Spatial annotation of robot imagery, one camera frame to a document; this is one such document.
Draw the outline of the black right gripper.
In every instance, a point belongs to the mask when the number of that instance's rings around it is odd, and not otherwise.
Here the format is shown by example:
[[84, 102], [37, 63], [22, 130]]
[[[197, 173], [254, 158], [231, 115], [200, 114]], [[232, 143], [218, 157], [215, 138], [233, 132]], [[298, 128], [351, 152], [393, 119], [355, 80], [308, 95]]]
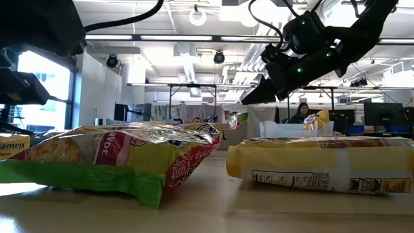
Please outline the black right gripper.
[[334, 71], [339, 77], [347, 70], [334, 47], [322, 47], [300, 58], [291, 57], [269, 44], [261, 54], [265, 75], [259, 85], [242, 100], [242, 104], [263, 104], [284, 100], [289, 93], [308, 85], [311, 81]]

